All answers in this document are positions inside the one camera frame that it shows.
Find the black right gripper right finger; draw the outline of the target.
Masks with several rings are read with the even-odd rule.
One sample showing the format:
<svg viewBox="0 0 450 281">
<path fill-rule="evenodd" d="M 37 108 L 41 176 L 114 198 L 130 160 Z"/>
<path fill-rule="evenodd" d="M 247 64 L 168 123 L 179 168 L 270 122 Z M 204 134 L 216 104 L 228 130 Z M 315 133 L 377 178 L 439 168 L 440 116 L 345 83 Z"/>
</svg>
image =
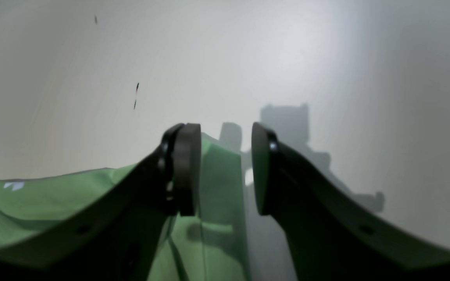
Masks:
<svg viewBox="0 0 450 281">
<path fill-rule="evenodd" d="M 450 281 L 450 249 L 368 212 L 262 123 L 251 156 L 257 210 L 284 231 L 298 280 Z"/>
</svg>

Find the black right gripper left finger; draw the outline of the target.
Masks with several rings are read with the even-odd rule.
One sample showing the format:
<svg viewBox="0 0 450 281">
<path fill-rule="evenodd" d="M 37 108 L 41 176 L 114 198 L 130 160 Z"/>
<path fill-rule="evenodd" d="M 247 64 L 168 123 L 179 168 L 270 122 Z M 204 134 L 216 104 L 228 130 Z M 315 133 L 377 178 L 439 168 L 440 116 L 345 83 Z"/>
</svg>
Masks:
<svg viewBox="0 0 450 281">
<path fill-rule="evenodd" d="M 0 248 L 0 281 L 145 281 L 177 215 L 198 205 L 201 126 L 179 123 L 107 194 Z"/>
</svg>

